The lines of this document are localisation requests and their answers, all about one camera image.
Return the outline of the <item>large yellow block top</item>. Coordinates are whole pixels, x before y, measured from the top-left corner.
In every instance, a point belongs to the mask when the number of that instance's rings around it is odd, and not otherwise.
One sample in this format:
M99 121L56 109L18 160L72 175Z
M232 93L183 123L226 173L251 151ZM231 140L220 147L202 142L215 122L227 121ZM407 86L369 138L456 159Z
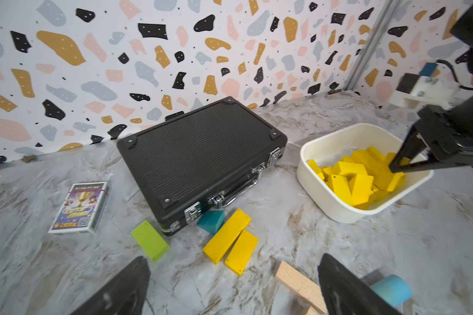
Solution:
M250 222L251 217L249 215L241 209L236 210L205 245L203 252L214 265L217 265L222 260Z

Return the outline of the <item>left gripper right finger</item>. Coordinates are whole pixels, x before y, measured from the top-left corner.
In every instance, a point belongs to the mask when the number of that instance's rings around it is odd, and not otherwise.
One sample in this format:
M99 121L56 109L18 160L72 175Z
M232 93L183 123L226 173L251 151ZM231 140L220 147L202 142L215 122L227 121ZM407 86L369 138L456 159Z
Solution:
M317 269L329 315L400 314L332 255L324 254Z

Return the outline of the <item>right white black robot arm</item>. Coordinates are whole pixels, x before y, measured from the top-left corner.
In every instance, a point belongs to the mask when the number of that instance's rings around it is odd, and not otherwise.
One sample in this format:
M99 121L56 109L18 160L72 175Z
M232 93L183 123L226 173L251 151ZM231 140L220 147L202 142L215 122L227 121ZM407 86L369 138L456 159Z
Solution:
M467 68L473 75L473 4L448 29L469 46ZM449 96L463 89L458 81L441 83L431 76L406 73L390 98L390 104L418 111L401 148L390 162L393 173L410 173L473 165L473 96L452 106Z

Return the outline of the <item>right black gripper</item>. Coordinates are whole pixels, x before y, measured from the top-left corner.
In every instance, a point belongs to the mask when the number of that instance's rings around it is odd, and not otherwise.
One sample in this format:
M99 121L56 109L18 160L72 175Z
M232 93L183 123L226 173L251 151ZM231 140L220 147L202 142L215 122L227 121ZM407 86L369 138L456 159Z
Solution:
M451 27L449 33L469 46L466 66L473 75L473 4ZM411 173L473 165L473 96L452 106L448 93L464 89L436 78L405 73L390 98L390 104L418 111L401 148L390 162L393 173Z

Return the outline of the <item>white plastic bin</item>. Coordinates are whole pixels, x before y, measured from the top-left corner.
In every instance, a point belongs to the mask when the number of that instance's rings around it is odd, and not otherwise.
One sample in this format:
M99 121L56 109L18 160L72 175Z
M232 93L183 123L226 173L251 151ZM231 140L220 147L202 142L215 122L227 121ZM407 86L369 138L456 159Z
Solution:
M382 153L387 153L397 152L401 145L400 139L383 128L369 123L355 124L304 144L300 150L297 169L298 181L313 201L332 220L346 224L355 223L364 216L380 213L410 192L418 189L420 185L433 177L434 172L429 170L407 173L406 182L401 188L390 193L374 206L370 206L368 210L360 210L349 206L337 197L310 168L307 164L308 161L314 160L320 166L327 166L332 165L343 154L348 154L355 149L373 146Z

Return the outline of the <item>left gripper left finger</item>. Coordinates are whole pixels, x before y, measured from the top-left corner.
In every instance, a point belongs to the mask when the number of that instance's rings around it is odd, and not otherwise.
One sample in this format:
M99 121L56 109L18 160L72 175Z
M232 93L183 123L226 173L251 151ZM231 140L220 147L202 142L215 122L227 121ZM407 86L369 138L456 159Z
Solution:
M73 314L141 314L150 280L147 259L136 257Z

